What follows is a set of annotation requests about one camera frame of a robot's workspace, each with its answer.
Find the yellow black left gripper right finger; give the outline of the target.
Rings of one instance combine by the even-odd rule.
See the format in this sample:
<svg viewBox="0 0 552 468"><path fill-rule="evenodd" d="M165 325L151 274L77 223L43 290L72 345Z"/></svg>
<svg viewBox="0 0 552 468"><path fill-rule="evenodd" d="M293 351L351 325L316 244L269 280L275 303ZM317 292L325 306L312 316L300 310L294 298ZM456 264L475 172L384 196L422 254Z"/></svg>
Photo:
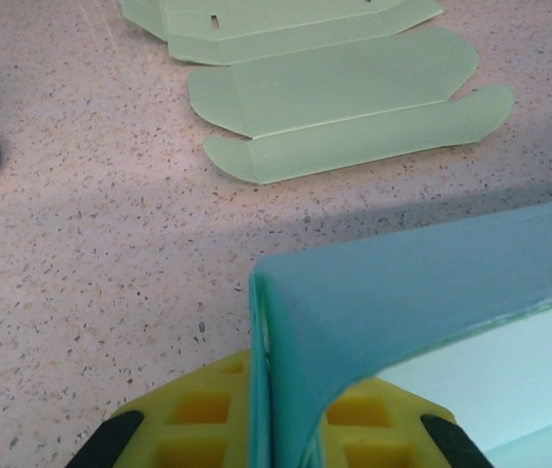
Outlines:
<svg viewBox="0 0 552 468"><path fill-rule="evenodd" d="M304 468L493 468L446 408L377 377L326 410Z"/></svg>

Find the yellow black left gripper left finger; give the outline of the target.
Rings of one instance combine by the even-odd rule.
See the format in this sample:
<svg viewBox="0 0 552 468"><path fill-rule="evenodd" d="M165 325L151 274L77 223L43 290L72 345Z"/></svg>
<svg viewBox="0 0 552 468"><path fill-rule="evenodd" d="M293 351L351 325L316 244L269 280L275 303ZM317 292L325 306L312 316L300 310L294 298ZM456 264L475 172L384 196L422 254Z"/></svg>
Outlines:
<svg viewBox="0 0 552 468"><path fill-rule="evenodd" d="M242 350L128 402L68 468L249 468L250 369Z"/></svg>

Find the light blue paper box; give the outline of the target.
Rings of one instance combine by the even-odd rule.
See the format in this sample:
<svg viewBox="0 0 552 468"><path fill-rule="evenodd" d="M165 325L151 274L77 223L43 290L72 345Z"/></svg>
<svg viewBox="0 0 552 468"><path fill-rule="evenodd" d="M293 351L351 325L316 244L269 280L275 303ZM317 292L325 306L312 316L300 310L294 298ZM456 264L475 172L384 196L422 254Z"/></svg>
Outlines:
<svg viewBox="0 0 552 468"><path fill-rule="evenodd" d="M377 377L449 410L493 468L552 468L552 203L263 258L249 468L304 468Z"/></svg>

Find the light green paper box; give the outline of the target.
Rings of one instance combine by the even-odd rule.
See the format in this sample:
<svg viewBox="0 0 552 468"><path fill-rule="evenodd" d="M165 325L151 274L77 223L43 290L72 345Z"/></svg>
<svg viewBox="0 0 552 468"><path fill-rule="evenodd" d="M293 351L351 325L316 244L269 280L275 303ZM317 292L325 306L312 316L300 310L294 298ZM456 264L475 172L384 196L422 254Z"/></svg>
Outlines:
<svg viewBox="0 0 552 468"><path fill-rule="evenodd" d="M119 0L123 16L190 62L192 109L224 129L203 148L267 184L478 142L512 91L456 92L477 51L433 27L438 0Z"/></svg>

